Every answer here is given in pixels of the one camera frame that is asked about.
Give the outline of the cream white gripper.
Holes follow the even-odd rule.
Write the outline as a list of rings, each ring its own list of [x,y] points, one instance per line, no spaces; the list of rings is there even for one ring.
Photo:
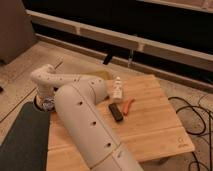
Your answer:
[[[37,89],[36,102],[42,104],[45,99],[53,98],[55,95],[54,89],[51,87],[42,87]]]

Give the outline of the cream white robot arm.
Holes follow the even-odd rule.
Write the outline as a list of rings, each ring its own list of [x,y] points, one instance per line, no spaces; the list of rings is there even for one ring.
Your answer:
[[[37,86],[36,105],[52,100],[60,120],[90,171],[144,171],[99,114],[96,105],[107,96],[104,79],[86,74],[58,74],[46,64],[30,74]]]

